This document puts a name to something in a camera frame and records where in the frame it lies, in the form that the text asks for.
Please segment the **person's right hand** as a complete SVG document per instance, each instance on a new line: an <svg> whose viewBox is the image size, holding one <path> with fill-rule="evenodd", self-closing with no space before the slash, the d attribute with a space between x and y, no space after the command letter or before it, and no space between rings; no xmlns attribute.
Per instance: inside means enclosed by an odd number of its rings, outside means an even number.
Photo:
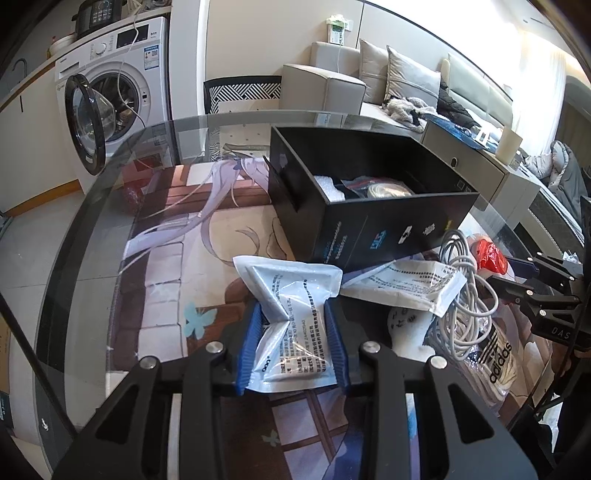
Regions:
<svg viewBox="0 0 591 480"><path fill-rule="evenodd" d="M564 376L575 363L575 360L588 359L590 352L581 352L574 350L568 352L568 347L562 344L552 343L551 369L554 374L553 380L557 381Z"/></svg>

